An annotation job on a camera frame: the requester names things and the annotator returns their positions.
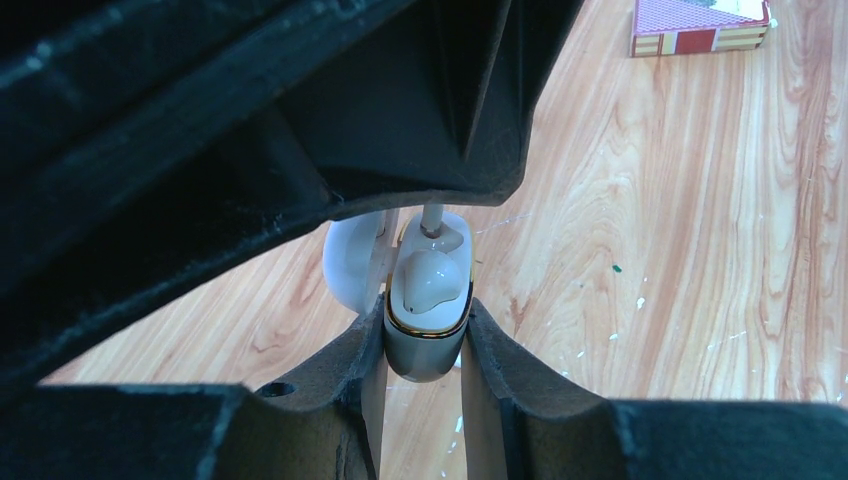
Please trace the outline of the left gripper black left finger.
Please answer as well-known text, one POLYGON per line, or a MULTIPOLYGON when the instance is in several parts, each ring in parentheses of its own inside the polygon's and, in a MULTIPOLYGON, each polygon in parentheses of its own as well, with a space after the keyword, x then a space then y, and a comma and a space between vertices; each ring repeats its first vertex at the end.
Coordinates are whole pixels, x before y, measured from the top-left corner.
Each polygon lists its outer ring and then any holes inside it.
POLYGON ((297 367, 241 384, 1 381, 5 479, 375 479, 385 299, 297 367))

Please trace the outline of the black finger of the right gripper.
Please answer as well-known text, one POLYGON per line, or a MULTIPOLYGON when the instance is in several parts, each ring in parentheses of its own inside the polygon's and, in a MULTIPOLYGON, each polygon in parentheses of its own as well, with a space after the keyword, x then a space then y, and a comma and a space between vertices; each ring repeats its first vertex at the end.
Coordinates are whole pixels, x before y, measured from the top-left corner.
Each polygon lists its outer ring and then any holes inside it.
POLYGON ((282 96, 339 204, 497 206, 578 1, 415 1, 282 96))
POLYGON ((9 1, 1 298, 403 1, 9 1))

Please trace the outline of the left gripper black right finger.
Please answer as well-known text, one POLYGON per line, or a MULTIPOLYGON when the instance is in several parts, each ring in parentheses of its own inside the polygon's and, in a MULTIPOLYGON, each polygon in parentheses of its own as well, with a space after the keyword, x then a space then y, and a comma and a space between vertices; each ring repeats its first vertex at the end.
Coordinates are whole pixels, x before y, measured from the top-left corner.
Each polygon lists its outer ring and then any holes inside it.
POLYGON ((611 399, 562 376, 473 301, 462 347, 471 479, 843 479, 825 403, 611 399))

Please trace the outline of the white earbud charging case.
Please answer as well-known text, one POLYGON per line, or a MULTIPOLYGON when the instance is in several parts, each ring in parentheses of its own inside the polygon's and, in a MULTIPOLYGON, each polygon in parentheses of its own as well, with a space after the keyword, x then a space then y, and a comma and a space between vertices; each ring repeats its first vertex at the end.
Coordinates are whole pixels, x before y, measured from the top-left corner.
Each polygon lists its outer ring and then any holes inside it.
POLYGON ((473 233, 428 204, 404 227, 385 210, 332 223, 323 275, 347 309, 380 313, 384 351, 404 379, 435 381, 458 360, 473 298, 473 233))

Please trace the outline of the white earbud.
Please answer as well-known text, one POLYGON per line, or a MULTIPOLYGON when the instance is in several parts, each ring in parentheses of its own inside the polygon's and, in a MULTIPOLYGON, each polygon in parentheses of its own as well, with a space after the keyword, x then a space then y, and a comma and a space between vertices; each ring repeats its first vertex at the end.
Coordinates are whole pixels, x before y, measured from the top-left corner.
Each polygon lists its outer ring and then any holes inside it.
POLYGON ((430 203, 423 206, 420 231, 428 238, 438 238, 442 235, 444 205, 430 203))
POLYGON ((457 299, 462 285, 461 271, 449 255, 416 250, 404 266, 403 307, 411 314, 423 314, 457 299))

